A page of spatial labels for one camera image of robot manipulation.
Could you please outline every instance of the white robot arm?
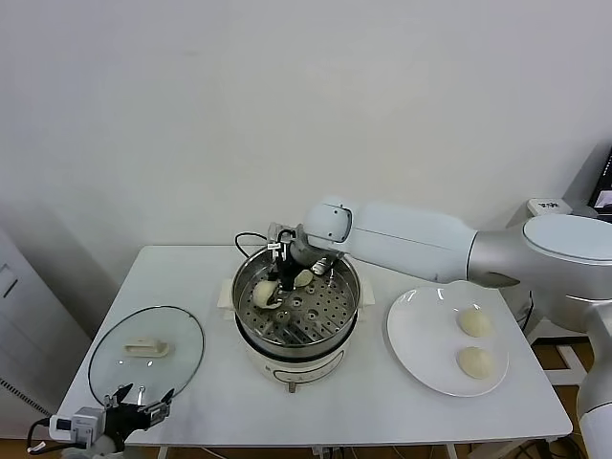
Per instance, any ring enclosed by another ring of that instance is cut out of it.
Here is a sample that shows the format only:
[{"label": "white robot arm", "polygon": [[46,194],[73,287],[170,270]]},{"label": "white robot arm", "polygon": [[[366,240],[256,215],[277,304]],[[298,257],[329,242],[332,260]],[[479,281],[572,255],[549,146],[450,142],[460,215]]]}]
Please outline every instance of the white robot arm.
[{"label": "white robot arm", "polygon": [[312,208],[289,247],[292,275],[322,254],[353,257],[422,279],[484,287],[519,282],[558,325],[587,332],[596,362],[579,393],[592,459],[612,451],[612,225],[571,215],[532,218],[502,231],[476,231],[444,214],[327,198]]}]

